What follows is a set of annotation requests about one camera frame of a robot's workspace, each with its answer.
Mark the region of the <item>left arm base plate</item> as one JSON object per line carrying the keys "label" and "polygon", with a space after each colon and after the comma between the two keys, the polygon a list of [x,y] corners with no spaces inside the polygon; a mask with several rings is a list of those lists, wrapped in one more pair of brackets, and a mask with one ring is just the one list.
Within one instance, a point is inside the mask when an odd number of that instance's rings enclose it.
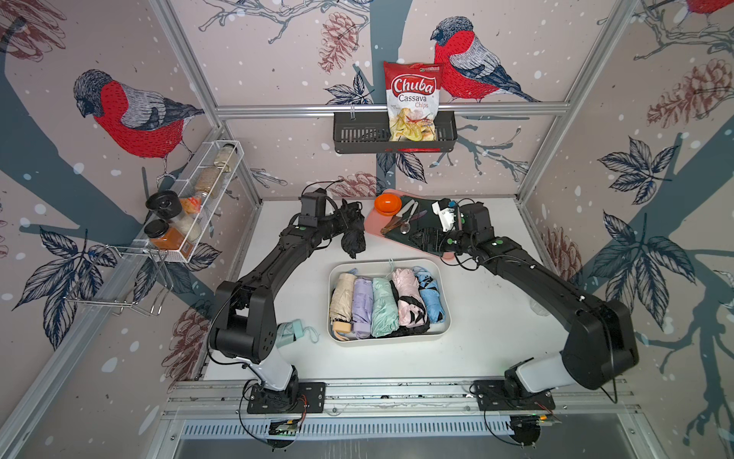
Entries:
{"label": "left arm base plate", "polygon": [[323,413],[326,384],[324,382],[295,382],[283,391],[274,391],[255,384],[245,392],[248,414]]}

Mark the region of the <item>black umbrella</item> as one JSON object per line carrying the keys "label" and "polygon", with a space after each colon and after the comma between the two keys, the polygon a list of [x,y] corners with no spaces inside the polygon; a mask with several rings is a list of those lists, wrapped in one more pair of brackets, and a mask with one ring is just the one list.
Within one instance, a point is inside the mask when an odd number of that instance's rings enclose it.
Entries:
{"label": "black umbrella", "polygon": [[430,323],[424,323],[420,326],[406,327],[400,326],[398,330],[388,335],[388,338],[413,337],[425,334],[430,329]]}
{"label": "black umbrella", "polygon": [[341,239],[341,248],[352,259],[366,250],[364,233],[364,216],[360,202],[342,200],[339,214],[344,220],[344,230]]}

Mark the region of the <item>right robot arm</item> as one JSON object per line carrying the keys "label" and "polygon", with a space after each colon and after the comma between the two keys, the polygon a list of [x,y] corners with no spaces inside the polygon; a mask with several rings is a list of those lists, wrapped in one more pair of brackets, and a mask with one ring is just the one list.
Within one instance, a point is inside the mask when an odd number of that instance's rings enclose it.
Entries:
{"label": "right robot arm", "polygon": [[561,351],[529,359],[505,373],[505,390],[524,398],[578,384],[600,389],[640,361],[631,312],[619,300],[602,300],[562,279],[510,237],[495,234],[481,203],[443,198],[432,205],[442,233],[438,252],[467,254],[478,266],[520,288],[567,332]]}

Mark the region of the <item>pink umbrella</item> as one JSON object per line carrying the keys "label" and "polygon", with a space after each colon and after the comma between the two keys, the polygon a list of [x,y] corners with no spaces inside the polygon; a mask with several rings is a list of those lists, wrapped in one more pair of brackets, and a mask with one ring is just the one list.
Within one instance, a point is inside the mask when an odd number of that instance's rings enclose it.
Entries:
{"label": "pink umbrella", "polygon": [[398,293],[399,325],[406,328],[427,325],[427,310],[419,292],[419,281],[413,271],[395,269],[392,281]]}

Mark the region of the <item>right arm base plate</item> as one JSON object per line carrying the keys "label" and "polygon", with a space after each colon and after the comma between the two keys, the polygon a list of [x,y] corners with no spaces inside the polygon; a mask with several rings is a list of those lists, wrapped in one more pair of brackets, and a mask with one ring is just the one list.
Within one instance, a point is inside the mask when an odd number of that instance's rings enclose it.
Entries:
{"label": "right arm base plate", "polygon": [[477,399],[480,410],[486,411],[531,411],[555,410],[550,391],[527,392],[518,382],[506,379],[476,380],[469,393]]}

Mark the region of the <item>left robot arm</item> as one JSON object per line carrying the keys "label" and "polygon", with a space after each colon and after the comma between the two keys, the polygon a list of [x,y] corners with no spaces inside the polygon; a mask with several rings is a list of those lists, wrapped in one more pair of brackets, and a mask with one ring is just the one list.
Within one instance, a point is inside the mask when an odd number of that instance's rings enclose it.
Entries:
{"label": "left robot arm", "polygon": [[306,192],[299,201],[300,212],[279,233],[270,253],[239,280],[219,285],[218,311],[206,339],[206,350],[221,353],[233,365],[248,367],[262,392],[289,404],[296,399],[298,376],[275,346],[278,323],[274,300],[296,268],[322,248],[322,242],[345,238],[355,231],[357,246],[345,252],[355,256],[364,251],[360,202],[336,204],[326,189]]}

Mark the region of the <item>beige umbrella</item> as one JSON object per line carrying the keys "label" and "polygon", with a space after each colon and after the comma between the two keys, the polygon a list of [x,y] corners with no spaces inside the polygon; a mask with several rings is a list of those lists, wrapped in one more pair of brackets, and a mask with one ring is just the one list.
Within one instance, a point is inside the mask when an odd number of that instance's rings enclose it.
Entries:
{"label": "beige umbrella", "polygon": [[337,340],[347,342],[353,331],[353,300],[357,277],[353,273],[341,273],[332,293],[329,305],[329,321]]}

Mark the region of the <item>light blue umbrella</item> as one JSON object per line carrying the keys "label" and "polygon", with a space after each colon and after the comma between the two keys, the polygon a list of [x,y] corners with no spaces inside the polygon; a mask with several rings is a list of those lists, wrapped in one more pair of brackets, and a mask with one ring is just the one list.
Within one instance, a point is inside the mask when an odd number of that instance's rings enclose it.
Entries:
{"label": "light blue umbrella", "polygon": [[445,322],[445,309],[441,303],[441,292],[433,275],[423,267],[414,267],[413,273],[419,283],[419,293],[426,307],[431,324]]}

